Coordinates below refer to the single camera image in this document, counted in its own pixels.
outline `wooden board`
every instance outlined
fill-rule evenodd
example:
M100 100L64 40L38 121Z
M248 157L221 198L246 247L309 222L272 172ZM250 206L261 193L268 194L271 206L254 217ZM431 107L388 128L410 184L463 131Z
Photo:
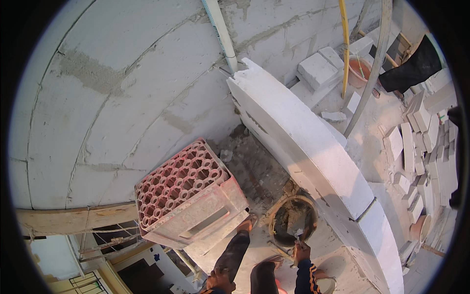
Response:
M16 217L23 234L34 230L35 236L72 235L84 230L100 228L116 223L137 219L135 202L105 206L59 209L30 210L17 209Z

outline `human foot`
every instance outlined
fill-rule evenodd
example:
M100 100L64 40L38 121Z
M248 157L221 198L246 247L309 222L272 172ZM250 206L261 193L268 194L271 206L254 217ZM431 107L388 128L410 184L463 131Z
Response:
M248 217L238 225L236 228L236 232L238 233L241 230L247 230L248 232L251 232L253 227L256 226L258 223L258 216L256 214L249 214Z

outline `person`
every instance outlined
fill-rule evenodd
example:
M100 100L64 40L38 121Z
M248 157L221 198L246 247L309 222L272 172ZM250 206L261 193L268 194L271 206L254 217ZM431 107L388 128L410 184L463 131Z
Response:
M207 278L206 288L201 294L230 294L236 289L234 279L243 256L250 244L250 232L258 218L250 214L236 229L237 234L216 261L214 270ZM321 294L314 276L316 266L310 261L310 247L303 241L295 243L298 262L295 294ZM256 264L251 270L251 294L278 294L274 271L282 265L284 257L277 254Z

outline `red plastic crate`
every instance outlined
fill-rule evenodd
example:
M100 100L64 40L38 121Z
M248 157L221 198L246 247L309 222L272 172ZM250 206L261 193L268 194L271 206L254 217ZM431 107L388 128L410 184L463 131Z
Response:
M248 207L234 176L203 138L142 179L135 195L142 237L177 249Z

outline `white pvc pipe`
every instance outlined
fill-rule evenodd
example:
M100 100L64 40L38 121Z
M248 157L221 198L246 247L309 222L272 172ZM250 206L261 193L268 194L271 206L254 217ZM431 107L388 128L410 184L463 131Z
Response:
M220 46L227 59L228 67L232 74L238 71L238 61L235 56L232 40L228 34L227 27L225 26L224 17L220 11L217 0L202 0L204 8L211 20L212 26L219 39Z

